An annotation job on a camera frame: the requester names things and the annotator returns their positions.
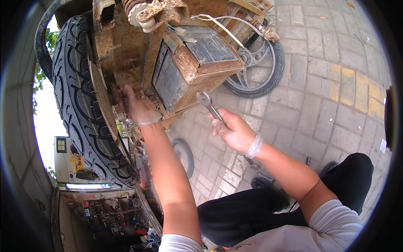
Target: tire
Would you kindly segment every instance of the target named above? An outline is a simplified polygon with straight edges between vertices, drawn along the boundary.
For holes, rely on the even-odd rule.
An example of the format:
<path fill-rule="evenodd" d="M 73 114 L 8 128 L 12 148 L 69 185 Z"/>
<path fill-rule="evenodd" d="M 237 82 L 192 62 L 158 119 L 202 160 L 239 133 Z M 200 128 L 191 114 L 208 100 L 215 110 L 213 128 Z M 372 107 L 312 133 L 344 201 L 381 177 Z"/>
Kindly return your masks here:
<path fill-rule="evenodd" d="M 274 55 L 276 57 L 276 65 L 274 66 L 273 76 L 266 85 L 253 91 L 238 89 L 231 85 L 228 81 L 224 81 L 224 86 L 234 94 L 250 99 L 259 98 L 270 93 L 278 85 L 281 78 L 283 77 L 285 60 L 283 47 L 281 46 L 280 42 L 277 40 L 275 43 L 271 41 L 269 41 L 269 43 L 271 43 L 271 45 L 273 46 Z"/>
<path fill-rule="evenodd" d="M 192 150 L 190 149 L 190 146 L 187 144 L 187 142 L 183 139 L 175 139 L 172 142 L 172 146 L 175 147 L 175 145 L 179 144 L 185 151 L 186 156 L 187 156 L 187 171 L 186 175 L 187 178 L 190 179 L 193 176 L 193 172 L 195 170 L 195 160 L 193 158 L 193 153 Z"/>
<path fill-rule="evenodd" d="M 56 41 L 53 87 L 60 117 L 90 169 L 116 188 L 134 188 L 139 172 L 113 141 L 95 97 L 86 36 L 87 18 L 78 15 L 63 25 Z"/>

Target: leg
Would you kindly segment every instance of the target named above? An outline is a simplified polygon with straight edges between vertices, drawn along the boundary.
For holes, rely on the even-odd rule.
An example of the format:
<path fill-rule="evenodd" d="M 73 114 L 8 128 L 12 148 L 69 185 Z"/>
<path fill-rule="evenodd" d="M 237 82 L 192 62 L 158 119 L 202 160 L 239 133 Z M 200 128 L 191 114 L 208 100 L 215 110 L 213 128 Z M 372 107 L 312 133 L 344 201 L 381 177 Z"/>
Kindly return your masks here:
<path fill-rule="evenodd" d="M 304 225 L 293 213 L 273 214 L 280 197 L 271 188 L 250 189 L 198 206 L 201 234 L 231 247 L 257 233 L 284 225 Z"/>
<path fill-rule="evenodd" d="M 324 175 L 322 181 L 343 205 L 361 214 L 373 171 L 374 166 L 367 155 L 354 153 Z"/>

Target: sky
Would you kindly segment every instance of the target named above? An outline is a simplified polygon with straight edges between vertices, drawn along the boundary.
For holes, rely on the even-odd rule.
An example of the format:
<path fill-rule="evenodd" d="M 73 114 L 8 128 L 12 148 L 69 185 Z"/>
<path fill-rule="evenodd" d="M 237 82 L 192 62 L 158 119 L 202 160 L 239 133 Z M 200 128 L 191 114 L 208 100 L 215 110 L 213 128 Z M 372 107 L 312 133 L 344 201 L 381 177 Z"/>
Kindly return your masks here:
<path fill-rule="evenodd" d="M 54 16 L 50 20 L 48 28 L 50 31 L 58 31 Z M 43 82 L 43 86 L 43 90 L 39 90 L 33 95 L 38 103 L 37 115 L 33 115 L 33 121 L 42 161 L 46 168 L 51 167 L 54 171 L 54 137 L 67 136 L 67 132 L 60 119 L 53 86 L 47 78 Z"/>

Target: curved black metal tube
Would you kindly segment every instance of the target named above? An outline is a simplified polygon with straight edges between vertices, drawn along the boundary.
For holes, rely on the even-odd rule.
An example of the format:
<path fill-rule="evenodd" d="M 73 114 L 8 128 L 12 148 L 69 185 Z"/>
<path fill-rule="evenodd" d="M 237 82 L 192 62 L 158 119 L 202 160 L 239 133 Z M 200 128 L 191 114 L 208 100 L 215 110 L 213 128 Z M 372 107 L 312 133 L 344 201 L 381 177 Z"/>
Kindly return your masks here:
<path fill-rule="evenodd" d="M 36 28 L 34 41 L 35 56 L 50 82 L 52 82 L 52 59 L 45 45 L 46 27 L 53 14 L 60 9 L 60 7 L 71 1 L 72 0 L 55 0 L 45 11 Z"/>

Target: wrench head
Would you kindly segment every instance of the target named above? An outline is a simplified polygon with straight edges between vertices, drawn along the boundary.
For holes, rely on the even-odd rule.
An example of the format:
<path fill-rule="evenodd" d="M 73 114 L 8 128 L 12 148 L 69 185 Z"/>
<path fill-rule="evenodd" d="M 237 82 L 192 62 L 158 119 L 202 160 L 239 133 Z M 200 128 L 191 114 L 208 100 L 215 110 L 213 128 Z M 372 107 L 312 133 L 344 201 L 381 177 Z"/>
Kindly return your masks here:
<path fill-rule="evenodd" d="M 211 95 L 207 91 L 197 92 L 196 100 L 203 106 L 208 106 L 213 103 Z"/>

